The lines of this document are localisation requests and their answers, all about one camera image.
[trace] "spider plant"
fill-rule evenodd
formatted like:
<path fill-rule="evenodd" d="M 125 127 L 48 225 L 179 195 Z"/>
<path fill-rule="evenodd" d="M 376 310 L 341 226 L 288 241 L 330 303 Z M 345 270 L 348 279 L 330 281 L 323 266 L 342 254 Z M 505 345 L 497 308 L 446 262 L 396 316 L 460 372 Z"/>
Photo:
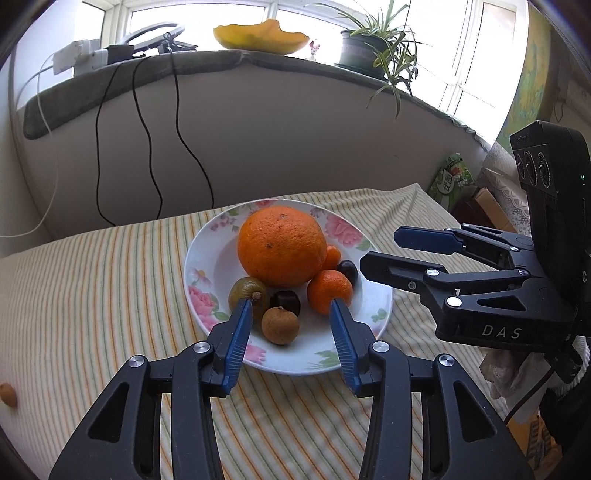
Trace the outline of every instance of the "spider plant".
<path fill-rule="evenodd" d="M 355 2 L 363 9 L 363 11 L 365 11 L 365 18 L 362 20 L 359 20 L 355 15 L 350 14 L 349 12 L 334 5 L 328 5 L 323 3 L 318 3 L 315 5 L 329 7 L 337 12 L 338 18 L 346 18 L 347 20 L 350 20 L 355 25 L 357 25 L 358 29 L 353 30 L 351 36 L 375 35 L 376 37 L 383 38 L 386 41 L 391 41 L 395 39 L 398 36 L 398 33 L 400 32 L 400 27 L 392 27 L 394 19 L 396 19 L 396 17 L 399 16 L 399 14 L 407 10 L 410 6 L 409 4 L 403 5 L 396 12 L 393 12 L 394 2 L 395 0 L 390 0 L 390 3 L 388 4 L 388 9 L 386 10 L 385 14 L 384 10 L 380 8 L 377 17 L 370 14 L 365 8 L 363 8 L 361 4 Z"/>
<path fill-rule="evenodd" d="M 334 5 L 318 3 L 315 5 L 322 5 L 329 7 L 337 12 L 338 18 L 344 18 L 353 22 L 357 29 L 353 30 L 349 35 L 373 35 L 379 37 L 386 42 L 387 49 L 379 51 L 372 45 L 368 45 L 375 53 L 374 67 L 381 67 L 388 79 L 388 83 L 375 92 L 370 101 L 374 97 L 383 92 L 385 89 L 392 89 L 396 97 L 396 117 L 400 113 L 400 89 L 398 85 L 404 84 L 408 93 L 412 96 L 410 84 L 417 78 L 417 43 L 414 38 L 413 29 L 408 25 L 408 9 L 410 3 L 401 6 L 394 11 L 395 0 L 390 0 L 386 13 L 380 9 L 377 15 L 370 14 L 365 8 L 360 7 L 365 11 L 365 17 L 359 19 L 357 16 L 339 8 Z M 401 13 L 406 11 L 406 19 L 403 25 L 393 26 L 394 20 Z"/>

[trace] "mandarin orange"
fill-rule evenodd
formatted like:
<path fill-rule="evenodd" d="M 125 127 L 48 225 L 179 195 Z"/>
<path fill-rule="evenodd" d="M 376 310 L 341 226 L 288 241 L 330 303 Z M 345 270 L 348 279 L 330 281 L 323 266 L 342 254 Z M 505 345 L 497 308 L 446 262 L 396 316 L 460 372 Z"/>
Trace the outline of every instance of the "mandarin orange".
<path fill-rule="evenodd" d="M 343 299 L 347 306 L 353 299 L 353 286 L 341 272 L 322 270 L 308 283 L 308 304 L 318 313 L 328 315 L 330 302 Z"/>

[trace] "small orange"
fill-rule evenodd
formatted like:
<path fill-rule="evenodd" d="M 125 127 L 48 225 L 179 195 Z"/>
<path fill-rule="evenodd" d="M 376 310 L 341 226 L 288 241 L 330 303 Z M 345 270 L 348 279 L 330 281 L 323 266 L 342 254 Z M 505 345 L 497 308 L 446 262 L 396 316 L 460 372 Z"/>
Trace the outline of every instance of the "small orange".
<path fill-rule="evenodd" d="M 291 288 L 310 280 L 326 258 L 326 238 L 315 218 L 285 205 L 263 208 L 238 233 L 238 259 L 269 287 Z"/>
<path fill-rule="evenodd" d="M 328 315 L 330 302 L 343 299 L 347 306 L 353 299 L 353 287 L 347 277 L 336 270 L 322 270 L 308 283 L 308 303 L 318 313 Z"/>
<path fill-rule="evenodd" d="M 340 262 L 340 250 L 334 245 L 326 247 L 326 260 L 322 264 L 322 270 L 335 270 Z"/>

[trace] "camera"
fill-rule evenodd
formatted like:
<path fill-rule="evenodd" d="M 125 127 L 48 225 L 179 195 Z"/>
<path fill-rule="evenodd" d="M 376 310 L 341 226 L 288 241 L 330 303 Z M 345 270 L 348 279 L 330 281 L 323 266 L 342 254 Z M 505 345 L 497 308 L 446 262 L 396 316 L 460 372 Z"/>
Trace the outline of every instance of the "camera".
<path fill-rule="evenodd" d="M 591 162 L 585 139 L 543 121 L 510 138 L 527 192 L 535 254 L 575 308 L 573 333 L 591 336 Z"/>

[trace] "small fruit on table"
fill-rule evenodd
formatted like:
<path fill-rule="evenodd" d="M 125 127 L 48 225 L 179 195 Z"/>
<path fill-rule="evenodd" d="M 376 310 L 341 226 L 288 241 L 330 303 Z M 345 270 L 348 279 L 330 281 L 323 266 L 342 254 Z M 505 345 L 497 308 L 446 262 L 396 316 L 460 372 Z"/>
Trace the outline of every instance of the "small fruit on table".
<path fill-rule="evenodd" d="M 301 303 L 297 293 L 291 290 L 281 290 L 271 297 L 271 307 L 283 307 L 294 313 L 300 314 Z"/>
<path fill-rule="evenodd" d="M 353 299 L 353 285 L 336 270 L 322 270 L 308 283 L 308 303 L 318 313 L 328 315 L 330 302 L 342 299 L 347 306 Z"/>
<path fill-rule="evenodd" d="M 228 305 L 233 311 L 240 299 L 252 300 L 252 319 L 260 322 L 262 315 L 269 309 L 269 292 L 265 284 L 253 277 L 238 280 L 228 296 Z"/>
<path fill-rule="evenodd" d="M 357 272 L 357 267 L 351 260 L 343 260 L 339 265 L 337 265 L 336 270 L 347 277 L 347 280 L 351 282 L 352 286 L 355 286 L 359 274 Z"/>
<path fill-rule="evenodd" d="M 334 245 L 326 247 L 326 260 L 322 264 L 322 270 L 336 270 L 340 262 L 340 250 Z"/>
<path fill-rule="evenodd" d="M 0 385 L 0 398 L 9 407 L 15 408 L 17 406 L 17 392 L 11 384 Z"/>
<path fill-rule="evenodd" d="M 273 307 L 262 316 L 263 335 L 276 345 L 291 343 L 300 333 L 300 321 L 295 313 L 283 307 Z"/>

